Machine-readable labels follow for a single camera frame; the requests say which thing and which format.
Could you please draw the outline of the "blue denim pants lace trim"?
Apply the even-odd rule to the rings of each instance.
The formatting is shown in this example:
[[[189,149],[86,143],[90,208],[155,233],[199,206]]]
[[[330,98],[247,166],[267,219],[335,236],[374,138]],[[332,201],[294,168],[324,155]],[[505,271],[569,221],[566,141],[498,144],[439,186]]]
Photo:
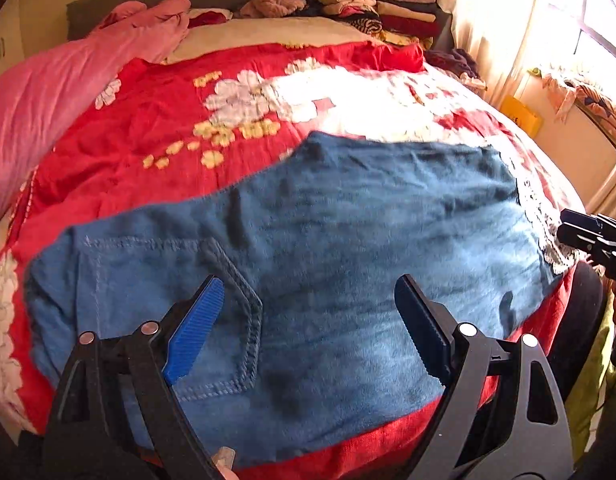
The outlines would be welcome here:
[[[211,274],[224,306],[175,392],[203,445],[243,468],[439,396],[393,301],[401,275],[498,338],[558,280],[492,148],[312,133],[218,193],[62,232],[26,272],[34,364],[57,380],[81,332],[129,334]]]

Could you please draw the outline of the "yellow box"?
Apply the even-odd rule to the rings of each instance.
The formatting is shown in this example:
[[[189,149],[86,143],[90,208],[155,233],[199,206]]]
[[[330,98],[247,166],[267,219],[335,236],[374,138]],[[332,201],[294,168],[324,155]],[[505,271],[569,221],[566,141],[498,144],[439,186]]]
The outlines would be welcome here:
[[[535,139],[543,124],[542,117],[514,96],[506,96],[500,106],[500,112],[521,128],[527,136]]]

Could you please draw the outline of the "floral cloth on sill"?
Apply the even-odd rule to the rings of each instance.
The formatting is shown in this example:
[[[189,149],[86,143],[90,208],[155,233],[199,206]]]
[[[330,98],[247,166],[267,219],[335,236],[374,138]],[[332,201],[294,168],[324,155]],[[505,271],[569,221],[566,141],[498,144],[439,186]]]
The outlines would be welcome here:
[[[582,75],[572,75],[562,70],[540,70],[535,67],[528,73],[541,81],[555,122],[565,124],[570,110],[577,107],[616,148],[616,104],[596,84]]]

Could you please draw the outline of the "dark purple garment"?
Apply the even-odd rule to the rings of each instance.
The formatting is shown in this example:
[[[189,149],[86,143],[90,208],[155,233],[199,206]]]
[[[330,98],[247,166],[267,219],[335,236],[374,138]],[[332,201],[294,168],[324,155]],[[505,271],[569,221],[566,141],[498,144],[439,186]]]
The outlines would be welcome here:
[[[452,49],[448,52],[430,49],[424,52],[424,56],[429,65],[448,70],[455,76],[466,74],[470,78],[480,78],[476,61],[463,49]]]

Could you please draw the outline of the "white curtain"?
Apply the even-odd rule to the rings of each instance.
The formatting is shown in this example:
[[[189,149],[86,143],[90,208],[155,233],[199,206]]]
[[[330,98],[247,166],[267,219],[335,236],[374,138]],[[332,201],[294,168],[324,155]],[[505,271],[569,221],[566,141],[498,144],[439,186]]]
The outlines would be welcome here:
[[[582,75],[616,104],[616,68],[590,67],[575,58],[581,0],[438,0],[452,16],[457,47],[477,62],[486,81],[486,100],[501,106],[514,96],[538,113],[543,124],[534,139],[570,180],[590,212],[616,218],[616,148],[577,107],[565,124],[554,112],[541,81],[528,71],[562,70]]]

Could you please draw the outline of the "stack of folded clothes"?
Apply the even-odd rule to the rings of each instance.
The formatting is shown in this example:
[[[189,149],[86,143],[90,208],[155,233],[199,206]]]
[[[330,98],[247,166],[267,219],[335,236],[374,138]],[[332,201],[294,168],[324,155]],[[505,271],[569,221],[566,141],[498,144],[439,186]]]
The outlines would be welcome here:
[[[450,14],[437,0],[310,0],[310,6],[385,44],[428,50],[449,32]]]

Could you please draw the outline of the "pink quilt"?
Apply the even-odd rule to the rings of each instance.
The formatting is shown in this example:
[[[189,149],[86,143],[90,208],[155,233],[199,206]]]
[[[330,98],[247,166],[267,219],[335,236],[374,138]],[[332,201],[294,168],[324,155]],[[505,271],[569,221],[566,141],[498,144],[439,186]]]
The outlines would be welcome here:
[[[116,6],[86,37],[0,76],[0,219],[53,144],[134,58],[158,63],[187,35],[189,0]]]

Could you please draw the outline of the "cream wardrobe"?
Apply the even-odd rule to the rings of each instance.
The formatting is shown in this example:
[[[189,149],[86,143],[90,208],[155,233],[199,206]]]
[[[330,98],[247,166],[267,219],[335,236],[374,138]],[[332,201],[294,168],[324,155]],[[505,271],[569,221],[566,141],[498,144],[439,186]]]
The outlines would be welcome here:
[[[23,59],[19,0],[6,0],[0,11],[0,75]]]

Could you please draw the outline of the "beige bed sheet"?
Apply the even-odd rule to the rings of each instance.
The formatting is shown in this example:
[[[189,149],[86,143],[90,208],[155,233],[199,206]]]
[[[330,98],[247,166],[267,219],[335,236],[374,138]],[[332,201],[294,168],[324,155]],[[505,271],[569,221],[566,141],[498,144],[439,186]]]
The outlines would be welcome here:
[[[222,24],[192,28],[163,64],[258,44],[323,47],[364,41],[381,44],[381,40],[329,18],[233,18]]]

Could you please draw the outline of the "pink crumpled garment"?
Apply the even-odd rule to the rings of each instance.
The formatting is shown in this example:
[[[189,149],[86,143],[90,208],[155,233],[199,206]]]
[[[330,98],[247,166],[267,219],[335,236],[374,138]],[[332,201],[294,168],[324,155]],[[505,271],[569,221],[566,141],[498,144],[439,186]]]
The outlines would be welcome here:
[[[241,18],[283,18],[306,6],[306,0],[249,0],[238,14]]]

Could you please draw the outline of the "dark red pillow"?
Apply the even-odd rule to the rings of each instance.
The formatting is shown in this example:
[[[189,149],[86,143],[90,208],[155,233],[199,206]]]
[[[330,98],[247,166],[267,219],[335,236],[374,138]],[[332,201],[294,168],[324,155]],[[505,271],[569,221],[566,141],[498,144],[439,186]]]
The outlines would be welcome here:
[[[189,29],[207,25],[224,24],[232,18],[233,12],[227,9],[191,9],[189,10]]]

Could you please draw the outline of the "window frame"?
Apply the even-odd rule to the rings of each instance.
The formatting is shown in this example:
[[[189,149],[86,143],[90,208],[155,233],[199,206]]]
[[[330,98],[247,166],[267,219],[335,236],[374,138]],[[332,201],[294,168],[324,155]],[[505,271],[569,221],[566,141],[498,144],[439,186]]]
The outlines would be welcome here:
[[[581,0],[575,58],[592,67],[616,68],[616,0]]]

